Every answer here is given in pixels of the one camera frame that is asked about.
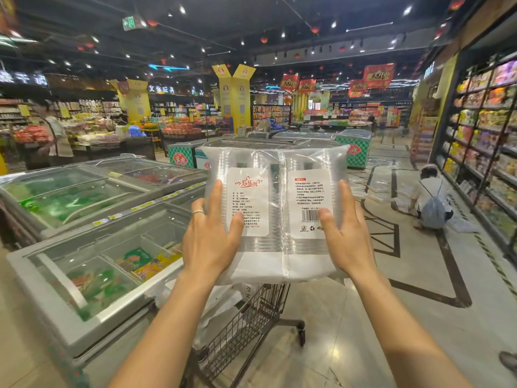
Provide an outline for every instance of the white shirt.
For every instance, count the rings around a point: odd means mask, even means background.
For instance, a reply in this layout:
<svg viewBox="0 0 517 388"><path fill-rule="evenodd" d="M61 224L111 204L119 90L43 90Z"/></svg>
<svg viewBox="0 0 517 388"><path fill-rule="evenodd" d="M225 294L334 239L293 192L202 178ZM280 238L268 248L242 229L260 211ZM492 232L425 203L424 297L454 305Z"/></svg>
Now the white shirt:
<svg viewBox="0 0 517 388"><path fill-rule="evenodd" d="M449 191L445 182L439 177L429 177L421 179L413 188L411 198L417 200L416 210L422 211L422 208L430 200L431 197L438 195L438 198L445 208L445 212L452 211L449 201Z"/></svg>
<svg viewBox="0 0 517 388"><path fill-rule="evenodd" d="M44 123L44 126L45 130L47 130L48 136L50 138L54 138L54 136L56 136L55 139L57 142L57 156L68 158L73 157L74 152L72 151L72 147L68 142L65 129L63 128L63 125L61 125L60 121L53 116L49 116L45 120L47 123ZM52 144L48 154L53 157L56 156L56 144Z"/></svg>

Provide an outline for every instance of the shopping cart wheel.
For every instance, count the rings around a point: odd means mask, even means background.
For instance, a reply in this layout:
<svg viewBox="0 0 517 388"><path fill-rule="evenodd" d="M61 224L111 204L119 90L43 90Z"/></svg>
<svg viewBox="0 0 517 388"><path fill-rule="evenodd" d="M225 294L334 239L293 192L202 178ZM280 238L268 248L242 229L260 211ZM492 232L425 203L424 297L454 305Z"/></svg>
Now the shopping cart wheel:
<svg viewBox="0 0 517 388"><path fill-rule="evenodd" d="M298 342L300 343L300 347L305 345L305 330L298 330Z"/></svg>

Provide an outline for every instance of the hanging red banner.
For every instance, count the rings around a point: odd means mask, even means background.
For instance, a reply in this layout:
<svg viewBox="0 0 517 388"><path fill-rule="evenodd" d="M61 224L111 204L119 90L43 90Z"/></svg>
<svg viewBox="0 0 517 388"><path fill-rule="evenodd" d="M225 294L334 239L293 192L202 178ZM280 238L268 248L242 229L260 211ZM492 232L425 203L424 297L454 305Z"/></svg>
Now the hanging red banner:
<svg viewBox="0 0 517 388"><path fill-rule="evenodd" d="M369 65L365 67L364 79L368 88L386 88L395 74L395 64Z"/></svg>
<svg viewBox="0 0 517 388"><path fill-rule="evenodd" d="M348 89L348 96L350 98L360 97L367 88L368 84L364 80L352 80Z"/></svg>
<svg viewBox="0 0 517 388"><path fill-rule="evenodd" d="M287 92L293 92L298 87L298 75L284 75L280 88Z"/></svg>
<svg viewBox="0 0 517 388"><path fill-rule="evenodd" d="M316 90L316 79L306 79L300 80L300 85L298 86L298 92L313 92Z"/></svg>

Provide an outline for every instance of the store employee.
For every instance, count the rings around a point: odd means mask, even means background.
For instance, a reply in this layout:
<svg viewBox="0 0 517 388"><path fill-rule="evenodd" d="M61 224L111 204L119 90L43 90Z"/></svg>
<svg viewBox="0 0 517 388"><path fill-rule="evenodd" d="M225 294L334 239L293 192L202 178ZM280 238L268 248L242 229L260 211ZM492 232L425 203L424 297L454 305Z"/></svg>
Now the store employee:
<svg viewBox="0 0 517 388"><path fill-rule="evenodd" d="M74 162L74 152L68 142L65 129L58 118L52 115L48 102L34 104L34 110L43 119L43 126L49 136L49 143L39 149L40 154L48 153L50 166L62 166Z"/></svg>

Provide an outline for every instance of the person's left hand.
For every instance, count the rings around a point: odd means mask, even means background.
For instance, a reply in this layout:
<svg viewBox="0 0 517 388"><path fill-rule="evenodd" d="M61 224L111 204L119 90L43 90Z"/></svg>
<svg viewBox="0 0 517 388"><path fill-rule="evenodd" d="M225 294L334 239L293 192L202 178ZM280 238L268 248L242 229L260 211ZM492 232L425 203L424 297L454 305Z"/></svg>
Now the person's left hand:
<svg viewBox="0 0 517 388"><path fill-rule="evenodd" d="M224 231L221 219L222 182L217 180L210 195L209 213L203 210L205 199L192 203L192 218L183 237L184 271L201 275L204 280L215 283L219 275L229 267L240 245L244 228L244 217L237 212L229 226L229 234Z"/></svg>

